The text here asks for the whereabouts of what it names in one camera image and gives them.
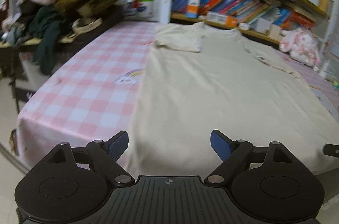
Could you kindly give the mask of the cream t-shirt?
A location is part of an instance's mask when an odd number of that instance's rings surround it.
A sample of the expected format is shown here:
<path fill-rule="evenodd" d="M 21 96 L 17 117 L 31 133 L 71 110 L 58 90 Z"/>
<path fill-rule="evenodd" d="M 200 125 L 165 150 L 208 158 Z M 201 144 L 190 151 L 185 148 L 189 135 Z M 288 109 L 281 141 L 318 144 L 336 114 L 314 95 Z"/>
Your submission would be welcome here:
<path fill-rule="evenodd" d="M 338 143 L 338 123 L 273 48 L 237 29 L 157 26 L 128 128 L 128 172 L 205 177 L 220 164 L 215 129 L 256 146 L 281 142 L 314 174 L 338 167 L 322 152 Z"/>

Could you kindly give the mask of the pink checkered table mat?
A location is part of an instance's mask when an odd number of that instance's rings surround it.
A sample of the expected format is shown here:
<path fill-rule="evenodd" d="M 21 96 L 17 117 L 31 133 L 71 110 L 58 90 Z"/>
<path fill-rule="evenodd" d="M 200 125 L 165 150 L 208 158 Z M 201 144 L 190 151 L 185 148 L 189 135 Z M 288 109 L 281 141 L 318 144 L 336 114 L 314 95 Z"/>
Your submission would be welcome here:
<path fill-rule="evenodd" d="M 38 163 L 57 143 L 83 146 L 128 127 L 156 24 L 126 21 L 82 48 L 21 109 L 19 160 Z"/>

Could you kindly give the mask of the pink white bunny plush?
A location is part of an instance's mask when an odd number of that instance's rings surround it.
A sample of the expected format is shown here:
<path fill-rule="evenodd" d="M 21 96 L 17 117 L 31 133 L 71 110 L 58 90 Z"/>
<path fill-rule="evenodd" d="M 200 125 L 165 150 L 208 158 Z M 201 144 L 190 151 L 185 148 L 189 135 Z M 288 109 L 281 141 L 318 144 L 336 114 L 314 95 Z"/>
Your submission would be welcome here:
<path fill-rule="evenodd" d="M 308 29 L 298 28 L 288 31 L 279 43 L 279 50 L 309 67 L 320 63 L 318 41 Z"/>

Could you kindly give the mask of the white phone charger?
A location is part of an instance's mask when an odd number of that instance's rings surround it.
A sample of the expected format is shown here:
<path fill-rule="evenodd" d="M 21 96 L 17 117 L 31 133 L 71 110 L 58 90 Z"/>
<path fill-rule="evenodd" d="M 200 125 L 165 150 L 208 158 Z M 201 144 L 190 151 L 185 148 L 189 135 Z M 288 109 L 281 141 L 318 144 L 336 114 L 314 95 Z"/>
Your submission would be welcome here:
<path fill-rule="evenodd" d="M 238 28 L 239 30 L 244 30 L 244 31 L 248 31 L 252 29 L 250 24 L 244 23 L 244 22 L 239 23 Z"/>

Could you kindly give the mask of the pastel sticky note cube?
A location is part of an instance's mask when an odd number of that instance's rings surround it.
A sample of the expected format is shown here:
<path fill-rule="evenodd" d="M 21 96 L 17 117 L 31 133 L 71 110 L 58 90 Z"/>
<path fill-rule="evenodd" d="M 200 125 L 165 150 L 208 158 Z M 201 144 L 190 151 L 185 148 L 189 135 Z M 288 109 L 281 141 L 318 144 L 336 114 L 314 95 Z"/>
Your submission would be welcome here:
<path fill-rule="evenodd" d="M 271 28 L 271 24 L 271 21 L 264 18 L 259 18 L 257 21 L 254 22 L 253 30 L 261 34 L 267 34 L 267 32 Z"/>

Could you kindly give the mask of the lying orange white box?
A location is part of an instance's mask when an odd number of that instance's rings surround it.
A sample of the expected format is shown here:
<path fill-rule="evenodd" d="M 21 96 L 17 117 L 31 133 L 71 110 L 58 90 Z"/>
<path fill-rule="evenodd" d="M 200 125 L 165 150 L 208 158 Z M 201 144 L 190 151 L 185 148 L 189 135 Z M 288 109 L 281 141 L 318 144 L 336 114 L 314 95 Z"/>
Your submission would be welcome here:
<path fill-rule="evenodd" d="M 230 15 L 214 13 L 211 11 L 207 12 L 206 20 L 210 22 L 215 22 L 231 28 L 237 27 L 237 19 Z"/>

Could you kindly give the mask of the dark green hanging garment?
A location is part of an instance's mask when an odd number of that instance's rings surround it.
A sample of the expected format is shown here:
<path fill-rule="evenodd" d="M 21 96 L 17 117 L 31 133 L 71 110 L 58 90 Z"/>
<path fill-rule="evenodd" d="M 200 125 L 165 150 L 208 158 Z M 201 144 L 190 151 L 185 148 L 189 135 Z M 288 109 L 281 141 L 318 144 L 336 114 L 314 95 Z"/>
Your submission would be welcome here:
<path fill-rule="evenodd" d="M 40 42 L 33 55 L 33 62 L 43 75 L 50 75 L 55 66 L 55 45 L 63 33 L 65 19 L 53 5 L 39 9 L 29 26 L 29 34 Z"/>

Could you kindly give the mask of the white green-lid pen tub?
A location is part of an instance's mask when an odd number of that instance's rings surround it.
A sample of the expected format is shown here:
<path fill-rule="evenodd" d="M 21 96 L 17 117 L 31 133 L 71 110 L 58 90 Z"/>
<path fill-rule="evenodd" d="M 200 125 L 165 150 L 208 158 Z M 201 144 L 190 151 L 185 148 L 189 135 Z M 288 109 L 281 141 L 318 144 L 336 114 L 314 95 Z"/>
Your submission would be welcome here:
<path fill-rule="evenodd" d="M 137 16 L 139 18 L 153 17 L 153 0 L 139 0 L 137 7 Z"/>

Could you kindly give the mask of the row of colourful books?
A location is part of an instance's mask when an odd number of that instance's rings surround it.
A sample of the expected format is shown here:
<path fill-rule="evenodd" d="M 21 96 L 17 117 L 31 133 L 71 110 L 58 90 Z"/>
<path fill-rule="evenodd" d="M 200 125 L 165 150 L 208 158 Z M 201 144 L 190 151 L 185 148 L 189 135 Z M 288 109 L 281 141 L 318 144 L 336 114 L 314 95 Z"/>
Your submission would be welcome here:
<path fill-rule="evenodd" d="M 186 17 L 188 0 L 173 0 L 171 12 Z M 220 13 L 233 16 L 237 19 L 237 26 L 244 22 L 251 25 L 259 18 L 271 21 L 282 30 L 297 28 L 312 29 L 314 19 L 294 4 L 281 3 L 280 0 L 200 0 L 197 18 L 189 20 L 206 20 L 207 12 Z"/>

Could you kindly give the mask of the tall orange white box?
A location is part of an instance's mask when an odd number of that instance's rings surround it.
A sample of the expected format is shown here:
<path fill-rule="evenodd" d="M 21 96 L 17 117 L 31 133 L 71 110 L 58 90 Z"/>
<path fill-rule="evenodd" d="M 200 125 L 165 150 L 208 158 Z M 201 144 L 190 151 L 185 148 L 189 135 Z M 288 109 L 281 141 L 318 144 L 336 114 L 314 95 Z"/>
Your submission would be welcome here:
<path fill-rule="evenodd" d="M 188 0 L 186 7 L 187 18 L 197 18 L 200 7 L 200 0 Z"/>

